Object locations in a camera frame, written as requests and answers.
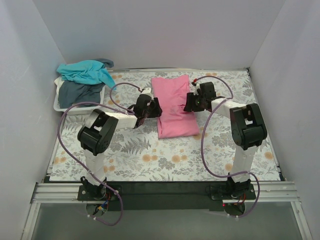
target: white wall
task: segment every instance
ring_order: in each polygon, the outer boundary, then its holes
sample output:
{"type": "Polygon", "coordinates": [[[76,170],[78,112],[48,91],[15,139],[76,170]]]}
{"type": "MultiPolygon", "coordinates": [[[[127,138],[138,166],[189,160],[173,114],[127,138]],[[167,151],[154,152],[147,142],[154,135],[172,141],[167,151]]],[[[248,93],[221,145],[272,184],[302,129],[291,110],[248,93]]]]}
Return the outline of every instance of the white wall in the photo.
{"type": "Polygon", "coordinates": [[[250,70],[280,167],[320,239],[320,2],[286,0],[250,70]]]}
{"type": "Polygon", "coordinates": [[[18,240],[48,166],[64,59],[32,0],[0,0],[0,239],[18,240]]]}
{"type": "Polygon", "coordinates": [[[68,63],[249,67],[284,0],[33,0],[68,63]]]}

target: teal towel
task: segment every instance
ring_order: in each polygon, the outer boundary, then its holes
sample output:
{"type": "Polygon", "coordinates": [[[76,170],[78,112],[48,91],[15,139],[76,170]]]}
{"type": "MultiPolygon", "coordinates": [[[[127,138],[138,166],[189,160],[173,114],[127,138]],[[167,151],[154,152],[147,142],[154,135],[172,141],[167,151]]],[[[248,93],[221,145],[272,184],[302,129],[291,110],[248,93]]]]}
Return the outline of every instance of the teal towel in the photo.
{"type": "Polygon", "coordinates": [[[106,84],[109,88],[115,85],[105,65],[95,60],[85,60],[73,64],[60,64],[56,70],[62,80],[73,81],[78,84],[96,85],[106,84]]]}

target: floral tablecloth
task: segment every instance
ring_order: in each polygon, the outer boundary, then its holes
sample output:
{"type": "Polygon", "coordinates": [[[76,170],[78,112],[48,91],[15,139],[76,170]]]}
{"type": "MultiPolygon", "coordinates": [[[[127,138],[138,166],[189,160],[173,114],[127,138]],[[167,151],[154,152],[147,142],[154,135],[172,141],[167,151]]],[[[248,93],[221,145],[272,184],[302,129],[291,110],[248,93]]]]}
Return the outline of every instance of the floral tablecloth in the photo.
{"type": "MultiPolygon", "coordinates": [[[[177,78],[189,75],[190,80],[214,75],[224,79],[234,93],[238,103],[254,103],[255,96],[246,71],[138,71],[112,73],[116,83],[130,82],[142,88],[151,87],[151,78],[177,78]]],[[[218,95],[229,96],[223,83],[214,78],[203,82],[214,82],[218,95]]],[[[139,92],[129,85],[121,85],[113,93],[117,103],[128,107],[136,102],[139,92]]],[[[115,107],[106,90],[104,104],[115,107]]],[[[223,181],[211,176],[205,170],[200,156],[201,133],[208,111],[197,112],[196,119],[200,134],[188,137],[158,139],[156,119],[147,119],[137,129],[117,130],[104,155],[104,172],[108,181],[223,181]]],[[[88,115],[67,116],[62,141],[82,162],[83,150],[77,134],[88,115]]],[[[208,125],[204,139],[205,158],[209,168],[219,175],[227,174],[233,165],[235,143],[231,136],[230,120],[214,114],[208,125]]],[[[262,181],[279,181],[279,173],[267,138],[254,156],[251,171],[262,181]]],[[[58,145],[53,162],[50,181],[79,181],[86,171],[58,145]]]]}

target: dark gray fabric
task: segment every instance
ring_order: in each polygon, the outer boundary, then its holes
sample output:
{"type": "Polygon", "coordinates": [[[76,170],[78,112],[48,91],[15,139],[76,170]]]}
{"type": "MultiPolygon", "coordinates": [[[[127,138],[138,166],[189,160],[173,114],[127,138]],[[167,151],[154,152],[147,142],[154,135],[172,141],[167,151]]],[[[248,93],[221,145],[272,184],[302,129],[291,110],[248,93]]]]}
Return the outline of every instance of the dark gray fabric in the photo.
{"type": "MultiPolygon", "coordinates": [[[[104,83],[96,85],[87,85],[76,83],[74,81],[64,81],[59,89],[58,102],[61,109],[67,109],[72,104],[80,102],[100,103],[100,92],[104,83]]],[[[83,105],[81,107],[94,106],[93,104],[83,105]]]]}
{"type": "Polygon", "coordinates": [[[107,59],[107,58],[96,58],[92,60],[103,63],[105,68],[112,68],[114,66],[114,61],[111,61],[110,59],[107,59]]]}

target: pink shirt sleeve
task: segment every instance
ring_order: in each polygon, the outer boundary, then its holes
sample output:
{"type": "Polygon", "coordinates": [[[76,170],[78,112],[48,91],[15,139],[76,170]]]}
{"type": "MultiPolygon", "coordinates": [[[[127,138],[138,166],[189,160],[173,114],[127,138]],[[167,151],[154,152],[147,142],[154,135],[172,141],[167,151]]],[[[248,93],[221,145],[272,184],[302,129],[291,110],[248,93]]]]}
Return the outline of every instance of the pink shirt sleeve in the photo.
{"type": "Polygon", "coordinates": [[[185,112],[187,93],[190,92],[189,76],[173,79],[152,78],[153,94],[158,98],[162,115],[158,117],[158,137],[174,138],[199,134],[194,112],[185,112]]]}

